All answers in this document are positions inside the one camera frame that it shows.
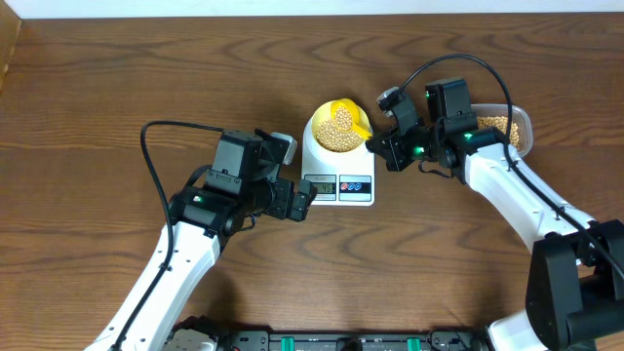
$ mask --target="yellow scoop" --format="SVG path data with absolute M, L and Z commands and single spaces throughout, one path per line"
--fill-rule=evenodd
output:
M 349 113 L 351 114 L 351 117 L 353 118 L 353 125 L 351 126 L 351 131 L 354 131 L 355 133 L 357 133 L 364 140 L 367 140 L 369 139 L 369 137 L 372 137 L 371 132 L 360 127 L 360 109 L 358 108 L 358 105 L 355 104 L 355 102 L 353 102 L 352 100 L 348 98 L 341 98 L 340 100 L 336 100 L 331 103 L 331 117 L 333 118 L 333 120 L 335 120 L 335 113 L 340 107 L 346 108 L 347 111 L 349 111 Z

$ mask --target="wood grain surface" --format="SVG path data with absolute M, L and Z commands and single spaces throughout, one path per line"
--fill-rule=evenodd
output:
M 164 223 L 138 134 L 177 119 L 301 139 L 314 110 L 376 97 L 421 63 L 490 62 L 531 118 L 526 161 L 598 220 L 624 219 L 624 15 L 30 20 L 0 95 L 0 349 L 81 349 L 120 307 Z M 453 61 L 474 102 L 502 102 L 486 71 Z M 155 128 L 172 194 L 217 135 Z M 371 208 L 262 217 L 237 234 L 181 318 L 275 330 L 478 327 L 524 306 L 530 256 L 479 194 L 377 160 Z M 300 151 L 284 176 L 300 176 Z M 621 334 L 602 339 L 624 349 Z

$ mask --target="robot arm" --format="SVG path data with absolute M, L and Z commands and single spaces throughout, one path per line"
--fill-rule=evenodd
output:
M 544 194 L 565 208 L 568 215 L 582 223 L 586 229 L 589 228 L 590 222 L 595 220 L 559 196 L 527 166 L 513 145 L 509 147 L 512 159 L 517 162 L 516 167 Z M 465 180 L 473 190 L 485 196 L 496 207 L 520 235 L 530 252 L 533 250 L 533 243 L 544 239 L 546 234 L 566 235 L 576 232 L 573 226 L 560 219 L 509 170 L 502 143 L 482 147 L 478 152 L 467 155 Z
M 169 203 L 174 234 L 169 267 L 161 272 L 170 249 L 166 225 L 121 309 L 87 350 L 161 350 L 191 292 L 232 235 L 252 229 L 260 215 L 305 220 L 316 188 L 301 180 L 294 192 L 292 181 L 279 178 L 281 165 L 290 163 L 295 149 L 291 136 L 223 131 L 214 164 L 193 173 Z M 204 185 L 193 186 L 201 174 L 206 174 Z M 247 217 L 252 226 L 243 228 Z M 214 351 L 213 342 L 202 344 L 204 350 Z
M 202 277 L 213 267 L 220 253 L 217 236 L 204 235 L 204 228 L 179 222 L 174 227 L 174 256 L 171 271 L 160 280 L 126 334 L 123 349 L 160 350 L 186 300 Z M 138 278 L 123 305 L 86 350 L 109 350 L 138 301 L 153 281 L 167 251 L 167 227 L 164 227 L 154 255 Z
M 367 141 L 367 148 L 383 157 L 391 172 L 400 172 L 414 161 L 438 162 L 450 170 L 451 176 L 484 195 L 532 252 L 526 310 L 488 328 L 492 348 L 564 350 L 624 331 L 624 281 L 587 238 L 595 239 L 616 262 L 624 262 L 624 224 L 618 220 L 597 223 L 571 206 L 527 166 L 511 145 L 507 146 L 508 158 L 500 131 L 477 129 L 477 116 L 463 79 L 432 82 L 426 92 L 434 127 L 425 127 L 410 98 L 393 88 L 377 102 L 396 125 L 375 134 Z M 512 170 L 509 160 L 555 205 L 542 200 Z M 560 217 L 563 212 L 585 228 L 583 235 L 578 227 Z M 594 275 L 579 279 L 578 263 L 596 267 Z

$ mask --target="green connector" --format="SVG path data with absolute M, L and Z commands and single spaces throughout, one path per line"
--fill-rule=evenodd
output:
M 420 351 L 420 339 L 409 338 L 408 339 L 408 351 Z
M 420 340 L 418 340 L 418 350 L 420 350 Z M 293 337 L 282 337 L 282 351 L 294 351 Z

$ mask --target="white wall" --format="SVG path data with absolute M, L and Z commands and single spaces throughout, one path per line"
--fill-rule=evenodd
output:
M 624 11 L 624 0 L 5 0 L 23 19 Z

